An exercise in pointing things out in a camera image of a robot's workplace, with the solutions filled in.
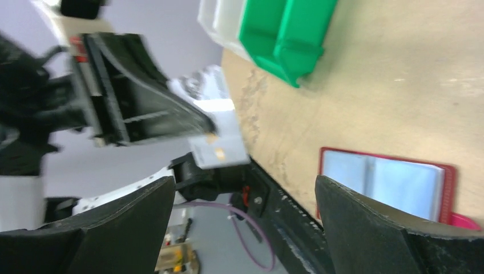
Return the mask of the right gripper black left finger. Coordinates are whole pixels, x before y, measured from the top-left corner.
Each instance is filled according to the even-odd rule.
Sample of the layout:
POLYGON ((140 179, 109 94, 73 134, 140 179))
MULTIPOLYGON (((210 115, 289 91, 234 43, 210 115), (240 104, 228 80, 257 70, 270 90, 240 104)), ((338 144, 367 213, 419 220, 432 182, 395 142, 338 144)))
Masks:
POLYGON ((175 196, 162 177, 36 230, 1 233, 2 273, 153 273, 175 196))

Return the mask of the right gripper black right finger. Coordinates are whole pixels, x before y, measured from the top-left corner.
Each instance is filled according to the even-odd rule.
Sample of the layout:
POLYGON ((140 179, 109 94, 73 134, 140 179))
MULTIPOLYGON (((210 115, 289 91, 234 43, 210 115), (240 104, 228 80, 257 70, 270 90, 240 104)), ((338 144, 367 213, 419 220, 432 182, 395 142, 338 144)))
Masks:
POLYGON ((429 221, 326 177, 318 209, 337 273, 482 273, 483 233, 429 221))

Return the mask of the white credit card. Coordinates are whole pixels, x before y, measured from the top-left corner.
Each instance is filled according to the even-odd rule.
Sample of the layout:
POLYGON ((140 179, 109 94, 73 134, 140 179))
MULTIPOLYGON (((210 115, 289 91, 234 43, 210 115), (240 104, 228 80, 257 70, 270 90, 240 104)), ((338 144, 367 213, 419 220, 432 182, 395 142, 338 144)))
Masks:
POLYGON ((213 133, 188 137, 198 167, 207 170, 250 162, 235 105, 220 66, 210 65, 192 75, 173 78, 168 87, 202 110, 215 125, 213 133))

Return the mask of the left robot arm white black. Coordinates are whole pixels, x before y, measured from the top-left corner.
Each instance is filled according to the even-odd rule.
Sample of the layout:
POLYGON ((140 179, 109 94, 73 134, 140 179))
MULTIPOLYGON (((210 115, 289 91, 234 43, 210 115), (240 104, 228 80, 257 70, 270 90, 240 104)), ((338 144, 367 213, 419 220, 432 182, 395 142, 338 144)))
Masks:
POLYGON ((47 197, 43 158, 53 133, 92 128, 101 147, 215 133, 209 114, 178 95, 137 34, 71 37, 43 57, 1 36, 1 230, 36 229, 94 208, 47 197))

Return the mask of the red card holder wallet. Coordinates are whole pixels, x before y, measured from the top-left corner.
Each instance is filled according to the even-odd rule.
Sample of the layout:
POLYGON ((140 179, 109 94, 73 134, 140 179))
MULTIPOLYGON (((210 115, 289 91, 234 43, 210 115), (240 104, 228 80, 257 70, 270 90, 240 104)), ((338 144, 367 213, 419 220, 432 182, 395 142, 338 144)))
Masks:
POLYGON ((321 175, 406 213, 481 230, 453 211, 458 170, 452 165, 322 147, 318 168, 321 175))

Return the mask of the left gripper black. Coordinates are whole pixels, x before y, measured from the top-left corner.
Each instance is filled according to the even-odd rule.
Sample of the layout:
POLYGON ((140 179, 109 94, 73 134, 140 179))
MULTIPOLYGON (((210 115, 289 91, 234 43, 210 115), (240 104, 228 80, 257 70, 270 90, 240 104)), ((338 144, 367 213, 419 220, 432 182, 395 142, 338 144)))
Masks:
MULTIPOLYGON (((216 131, 206 113, 169 90, 140 35, 93 33, 82 42, 101 93, 93 101, 108 143, 129 146, 216 131)), ((55 46, 35 57, 1 34, 2 174, 40 174, 42 158, 59 151, 50 143, 53 132, 92 126, 90 106, 76 82, 79 74, 53 78, 45 68, 67 50, 55 46)))

